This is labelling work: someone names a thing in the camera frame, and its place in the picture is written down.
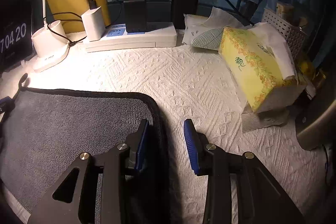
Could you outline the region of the white power strip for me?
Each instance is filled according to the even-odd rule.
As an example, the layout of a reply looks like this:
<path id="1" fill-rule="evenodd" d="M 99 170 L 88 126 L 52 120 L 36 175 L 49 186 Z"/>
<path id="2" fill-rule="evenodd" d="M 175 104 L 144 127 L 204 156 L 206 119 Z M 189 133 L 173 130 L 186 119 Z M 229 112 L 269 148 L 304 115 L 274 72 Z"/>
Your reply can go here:
<path id="1" fill-rule="evenodd" d="M 133 48 L 165 48 L 177 45 L 177 32 L 170 22 L 149 22 L 147 32 L 128 33 L 125 24 L 109 27 L 100 40 L 83 41 L 87 52 Z"/>

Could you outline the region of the leaf pattern tissue pack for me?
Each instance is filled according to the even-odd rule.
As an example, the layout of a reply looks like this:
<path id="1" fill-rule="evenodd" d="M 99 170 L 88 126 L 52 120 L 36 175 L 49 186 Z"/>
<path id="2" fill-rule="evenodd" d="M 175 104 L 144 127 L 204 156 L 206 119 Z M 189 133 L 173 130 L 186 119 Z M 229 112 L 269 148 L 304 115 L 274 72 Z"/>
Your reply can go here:
<path id="1" fill-rule="evenodd" d="M 244 27 L 234 16 L 228 12 L 213 7 L 210 16 L 185 14 L 184 44 L 218 51 L 221 44 L 224 27 Z"/>

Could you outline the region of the white desk lamp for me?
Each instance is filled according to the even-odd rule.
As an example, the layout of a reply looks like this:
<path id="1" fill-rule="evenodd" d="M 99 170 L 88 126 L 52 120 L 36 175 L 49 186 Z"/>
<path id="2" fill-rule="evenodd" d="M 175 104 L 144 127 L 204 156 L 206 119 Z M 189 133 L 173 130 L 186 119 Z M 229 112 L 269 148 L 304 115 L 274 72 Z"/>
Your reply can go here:
<path id="1" fill-rule="evenodd" d="M 70 46 L 60 20 L 51 23 L 48 28 L 46 15 L 46 0 L 42 0 L 44 26 L 31 36 L 37 52 L 37 60 L 33 70 L 42 72 L 62 62 L 68 55 Z"/>

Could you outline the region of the yellow tissue box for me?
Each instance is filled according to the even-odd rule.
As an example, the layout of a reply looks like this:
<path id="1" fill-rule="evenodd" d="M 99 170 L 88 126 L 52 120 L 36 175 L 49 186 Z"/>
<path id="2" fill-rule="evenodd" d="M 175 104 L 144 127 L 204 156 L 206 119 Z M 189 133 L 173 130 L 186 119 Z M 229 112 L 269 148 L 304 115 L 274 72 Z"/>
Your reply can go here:
<path id="1" fill-rule="evenodd" d="M 269 23 L 224 27 L 219 54 L 255 113 L 290 106 L 306 88 L 288 44 Z"/>

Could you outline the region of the tablet showing clock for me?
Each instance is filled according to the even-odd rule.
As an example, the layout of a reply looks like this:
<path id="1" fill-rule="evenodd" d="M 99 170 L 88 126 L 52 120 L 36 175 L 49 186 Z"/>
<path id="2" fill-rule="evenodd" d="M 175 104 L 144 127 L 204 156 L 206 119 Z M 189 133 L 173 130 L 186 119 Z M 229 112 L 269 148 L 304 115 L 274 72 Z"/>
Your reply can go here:
<path id="1" fill-rule="evenodd" d="M 1 0 L 1 73 L 33 54 L 30 0 Z"/>

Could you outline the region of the white perforated basket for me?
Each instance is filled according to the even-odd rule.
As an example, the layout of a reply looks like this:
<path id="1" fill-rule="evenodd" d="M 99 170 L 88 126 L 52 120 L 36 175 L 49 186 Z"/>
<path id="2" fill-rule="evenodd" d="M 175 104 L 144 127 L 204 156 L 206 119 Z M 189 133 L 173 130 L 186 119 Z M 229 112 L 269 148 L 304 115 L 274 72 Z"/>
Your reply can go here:
<path id="1" fill-rule="evenodd" d="M 269 23 L 278 30 L 288 44 L 295 60 L 303 49 L 308 36 L 301 26 L 294 24 L 294 12 L 293 5 L 276 1 L 266 4 L 261 21 Z"/>

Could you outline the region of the white charger adapter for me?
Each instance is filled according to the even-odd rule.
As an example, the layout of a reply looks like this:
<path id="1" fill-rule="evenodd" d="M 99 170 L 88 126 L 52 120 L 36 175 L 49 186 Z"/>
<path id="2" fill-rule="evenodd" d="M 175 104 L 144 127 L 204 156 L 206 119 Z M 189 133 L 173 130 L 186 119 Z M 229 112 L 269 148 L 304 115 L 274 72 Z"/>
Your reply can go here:
<path id="1" fill-rule="evenodd" d="M 98 41 L 105 33 L 105 23 L 101 6 L 89 1 L 89 9 L 81 15 L 84 30 L 90 42 Z"/>

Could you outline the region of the black charger block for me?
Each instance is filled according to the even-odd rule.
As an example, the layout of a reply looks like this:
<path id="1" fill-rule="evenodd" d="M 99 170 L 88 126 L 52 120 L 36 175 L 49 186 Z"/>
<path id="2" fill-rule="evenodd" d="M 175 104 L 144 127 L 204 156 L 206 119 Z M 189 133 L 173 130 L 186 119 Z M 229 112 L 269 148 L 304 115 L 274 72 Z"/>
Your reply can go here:
<path id="1" fill-rule="evenodd" d="M 146 32 L 146 0 L 124 0 L 126 32 L 128 34 Z"/>

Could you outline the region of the purple and grey towel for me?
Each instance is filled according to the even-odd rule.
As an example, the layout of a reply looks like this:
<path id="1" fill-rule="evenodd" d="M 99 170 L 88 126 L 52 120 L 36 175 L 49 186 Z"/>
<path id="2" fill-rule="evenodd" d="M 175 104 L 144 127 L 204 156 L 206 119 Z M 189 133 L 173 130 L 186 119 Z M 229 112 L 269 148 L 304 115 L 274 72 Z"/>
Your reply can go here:
<path id="1" fill-rule="evenodd" d="M 11 97 L 13 110 L 2 114 L 1 182 L 31 214 L 81 153 L 109 151 L 146 119 L 145 164 L 125 177 L 121 223 L 169 223 L 167 136 L 155 100 L 142 93 L 33 89 L 24 86 L 26 79 Z M 94 223 L 100 222 L 100 203 L 98 185 Z"/>

